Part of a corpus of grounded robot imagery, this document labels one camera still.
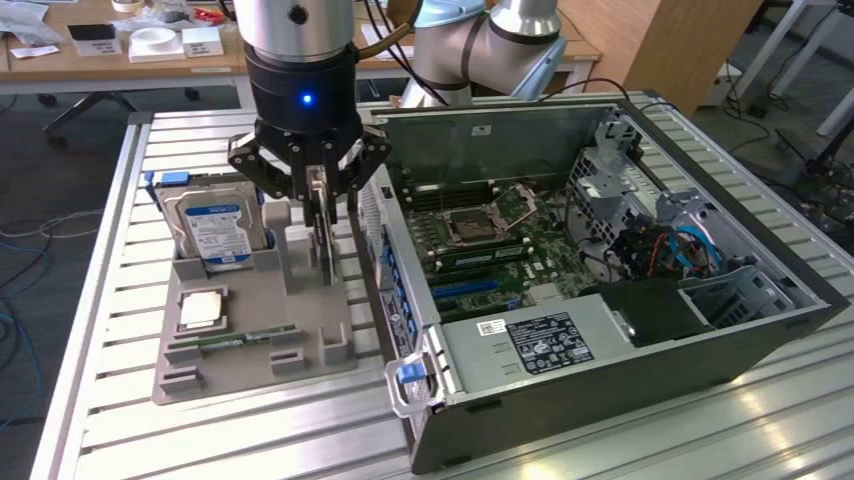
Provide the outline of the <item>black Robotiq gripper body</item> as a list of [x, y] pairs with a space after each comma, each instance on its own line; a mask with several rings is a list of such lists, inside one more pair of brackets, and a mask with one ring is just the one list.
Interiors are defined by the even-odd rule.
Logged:
[[356, 113], [355, 66], [359, 50], [347, 44], [316, 62], [276, 61], [245, 47], [259, 144], [276, 157], [301, 144], [307, 165], [336, 167], [363, 134]]

